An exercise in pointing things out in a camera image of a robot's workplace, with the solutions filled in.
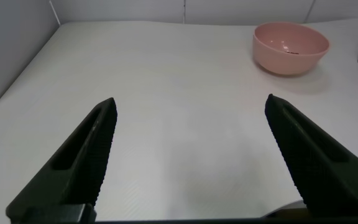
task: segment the white table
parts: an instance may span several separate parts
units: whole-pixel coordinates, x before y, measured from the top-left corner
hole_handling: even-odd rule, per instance
[[[254,26],[65,24],[0,99],[0,223],[111,96],[119,115],[98,220],[259,217],[301,199],[264,115],[269,93],[358,156],[358,19],[310,26],[331,50],[309,74],[282,78],[253,63]]]

